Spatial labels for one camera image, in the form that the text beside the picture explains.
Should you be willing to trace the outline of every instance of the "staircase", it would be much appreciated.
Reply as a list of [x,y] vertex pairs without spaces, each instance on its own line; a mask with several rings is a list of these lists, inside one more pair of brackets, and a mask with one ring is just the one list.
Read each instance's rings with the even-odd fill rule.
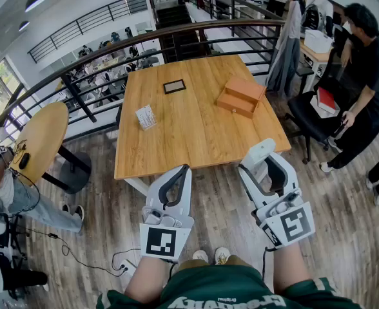
[[[178,5],[171,8],[157,10],[158,24],[157,29],[168,28],[170,26],[190,24],[191,17],[188,13],[186,5]],[[206,40],[204,33],[200,33],[202,41]],[[167,35],[160,40],[162,49],[174,47],[174,42],[177,42],[178,46],[183,44],[189,44],[193,42],[199,42],[196,31],[187,31],[176,33],[173,35]],[[164,54],[164,60],[167,63],[176,62],[178,60],[175,50],[166,51]],[[188,47],[181,47],[180,59],[193,59],[195,57],[211,55],[211,51],[207,44],[194,45]]]

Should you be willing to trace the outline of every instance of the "red book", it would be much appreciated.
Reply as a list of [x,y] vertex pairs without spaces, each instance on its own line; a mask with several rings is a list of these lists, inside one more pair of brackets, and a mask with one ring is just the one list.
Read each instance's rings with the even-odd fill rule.
[[317,91],[318,106],[327,112],[336,112],[336,105],[334,103],[334,96],[324,88],[318,87]]

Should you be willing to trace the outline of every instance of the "round wooden table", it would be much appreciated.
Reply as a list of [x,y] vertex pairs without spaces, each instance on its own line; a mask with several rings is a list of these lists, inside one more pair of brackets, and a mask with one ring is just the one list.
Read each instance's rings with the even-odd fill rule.
[[[24,147],[15,155],[10,164],[25,177],[19,179],[27,184],[37,182],[41,177],[52,184],[62,188],[66,193],[77,193],[88,182],[91,174],[91,160],[86,153],[72,154],[62,146],[62,141],[68,128],[69,112],[62,102],[48,104],[39,110],[24,126],[15,145]],[[30,154],[27,165],[19,168],[25,153]],[[46,173],[56,154],[59,153],[66,159],[61,167],[59,179]]]

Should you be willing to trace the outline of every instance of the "green shirt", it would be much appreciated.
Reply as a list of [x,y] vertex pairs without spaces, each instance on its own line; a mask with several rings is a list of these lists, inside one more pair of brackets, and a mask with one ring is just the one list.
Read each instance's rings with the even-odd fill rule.
[[160,301],[146,305],[110,290],[98,298],[97,309],[120,308],[360,309],[351,300],[335,295],[326,278],[302,281],[282,296],[271,293],[260,273],[239,265],[212,265],[177,272],[165,286]]

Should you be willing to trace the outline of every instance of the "ceiling light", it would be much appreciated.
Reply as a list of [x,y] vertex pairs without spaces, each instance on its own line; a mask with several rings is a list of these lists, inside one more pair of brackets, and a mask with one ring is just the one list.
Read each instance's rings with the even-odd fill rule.
[[37,5],[41,4],[45,0],[28,0],[26,3],[25,12],[29,12],[29,10],[34,9]]
[[29,25],[28,21],[23,21],[21,25],[19,26],[19,31],[22,31],[24,28],[26,28]]

